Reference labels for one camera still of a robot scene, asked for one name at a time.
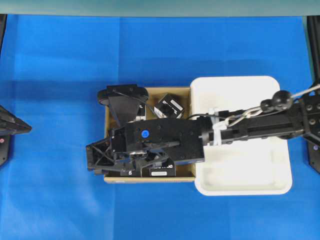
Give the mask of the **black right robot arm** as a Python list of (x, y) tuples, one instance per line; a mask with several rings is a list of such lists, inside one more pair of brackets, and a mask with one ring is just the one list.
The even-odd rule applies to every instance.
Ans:
[(277, 137), (303, 137), (320, 144), (320, 87), (291, 94), (277, 91), (272, 98), (247, 110), (198, 113), (185, 119), (126, 120), (103, 140), (86, 147), (87, 168), (97, 175), (135, 173), (166, 161), (174, 165), (205, 160), (205, 146)]

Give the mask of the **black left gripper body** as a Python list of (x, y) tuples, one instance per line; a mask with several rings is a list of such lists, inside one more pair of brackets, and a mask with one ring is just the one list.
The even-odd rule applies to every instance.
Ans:
[(13, 124), (15, 123), (15, 116), (6, 110), (2, 105), (0, 106), (0, 135), (10, 136), (15, 134)]

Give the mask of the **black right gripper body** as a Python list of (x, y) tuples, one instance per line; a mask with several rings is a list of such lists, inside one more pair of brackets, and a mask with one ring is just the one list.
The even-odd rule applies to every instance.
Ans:
[(178, 165), (205, 160), (199, 120), (158, 118), (126, 123), (111, 134), (111, 156), (142, 152), (164, 152)]

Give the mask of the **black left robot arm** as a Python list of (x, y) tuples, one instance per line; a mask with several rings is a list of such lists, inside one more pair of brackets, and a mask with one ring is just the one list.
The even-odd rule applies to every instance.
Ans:
[(8, 160), (12, 135), (29, 133), (32, 127), (20, 118), (0, 106), (0, 165)]

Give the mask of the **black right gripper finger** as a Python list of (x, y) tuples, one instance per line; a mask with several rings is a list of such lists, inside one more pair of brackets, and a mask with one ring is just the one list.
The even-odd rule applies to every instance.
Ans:
[(111, 140), (104, 138), (85, 147), (87, 169), (96, 172), (117, 172), (112, 156)]
[(133, 158), (132, 156), (129, 156), (119, 161), (114, 160), (117, 171), (93, 172), (95, 175), (105, 175), (109, 172), (120, 173), (122, 169), (136, 169), (140, 170), (142, 174), (143, 169), (162, 165), (162, 163), (165, 163), (168, 159), (169, 157), (167, 154), (138, 154)]

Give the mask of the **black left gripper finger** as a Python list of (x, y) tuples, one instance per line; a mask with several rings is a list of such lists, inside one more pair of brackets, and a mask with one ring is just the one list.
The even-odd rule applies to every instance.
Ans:
[(26, 133), (29, 133), (30, 131), (31, 131), (31, 129), (28, 129), (28, 128), (24, 128), (24, 129), (9, 129), (9, 128), (6, 128), (4, 130), (4, 135), (5, 136), (11, 136), (11, 135), (26, 134)]
[(30, 125), (15, 116), (15, 123), (12, 124), (13, 129), (32, 129)]

